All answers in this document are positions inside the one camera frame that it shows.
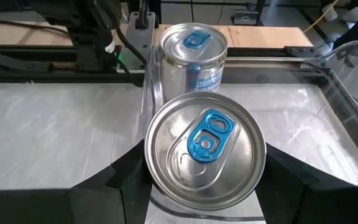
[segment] can lid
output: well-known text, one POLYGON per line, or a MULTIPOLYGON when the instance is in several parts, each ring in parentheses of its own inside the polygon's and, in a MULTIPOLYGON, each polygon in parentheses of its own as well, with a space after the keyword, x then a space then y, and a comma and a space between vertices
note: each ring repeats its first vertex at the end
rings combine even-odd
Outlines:
POLYGON ((187 23, 164 31, 160 45, 168 57, 179 63, 208 63, 226 53, 227 40, 222 33, 210 26, 187 23))
POLYGON ((219 210, 245 199, 264 169, 266 146, 251 114, 211 92, 191 92, 162 106, 145 139, 156 187, 190 210, 219 210))

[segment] blue pull tab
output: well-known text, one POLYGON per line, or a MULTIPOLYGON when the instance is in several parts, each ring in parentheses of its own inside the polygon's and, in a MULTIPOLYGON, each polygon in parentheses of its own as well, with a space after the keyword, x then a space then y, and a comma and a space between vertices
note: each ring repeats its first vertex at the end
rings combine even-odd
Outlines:
POLYGON ((203 46, 211 38, 211 34, 197 30, 186 37, 183 41, 185 47, 198 49, 203 46))
POLYGON ((216 110, 207 111, 188 138, 189 154, 198 162, 215 161, 221 156, 235 125, 225 114, 216 110))

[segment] wooden table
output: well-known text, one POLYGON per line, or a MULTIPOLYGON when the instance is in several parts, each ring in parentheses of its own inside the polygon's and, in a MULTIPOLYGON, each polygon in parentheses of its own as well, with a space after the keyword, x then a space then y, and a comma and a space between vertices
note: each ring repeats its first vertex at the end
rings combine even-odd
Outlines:
MULTIPOLYGON (((46 25, 46 22, 29 22, 30 24, 46 25)), ((154 32, 154 45, 162 32, 171 25, 161 24, 154 32)), ((220 30, 228 41, 229 47, 282 48, 284 46, 312 47, 313 45, 297 27, 254 27, 254 26, 214 26, 220 30)), ((127 25, 122 24, 123 33, 127 25)), ((114 34, 116 44, 121 44, 114 34)), ((0 25, 0 44, 18 45, 71 45, 68 37, 48 30, 28 29, 0 25)))

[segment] transparent plastic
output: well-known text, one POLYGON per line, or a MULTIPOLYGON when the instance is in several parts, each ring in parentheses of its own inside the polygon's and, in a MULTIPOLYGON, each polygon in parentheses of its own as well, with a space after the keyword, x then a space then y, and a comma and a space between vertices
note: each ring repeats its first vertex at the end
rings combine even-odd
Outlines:
MULTIPOLYGON (((153 51, 145 76, 139 137, 166 102, 160 58, 153 51)), ((297 159, 358 185, 358 41, 318 58, 241 57, 226 60, 218 91, 249 110, 267 143, 297 159)), ((256 194, 215 212, 192 213, 153 188, 147 222, 173 217, 221 221, 264 220, 256 194)))

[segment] aluminum can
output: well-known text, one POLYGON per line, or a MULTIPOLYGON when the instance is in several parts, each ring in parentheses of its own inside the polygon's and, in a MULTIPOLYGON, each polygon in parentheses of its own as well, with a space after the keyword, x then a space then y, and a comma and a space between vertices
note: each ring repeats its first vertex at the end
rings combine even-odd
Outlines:
POLYGON ((244 200, 262 176, 266 145, 252 115, 217 93, 195 91, 164 104, 145 138, 155 186, 192 212, 244 200))
POLYGON ((227 40, 199 23, 178 24, 160 38, 161 83, 165 102, 191 91, 218 90, 227 40))

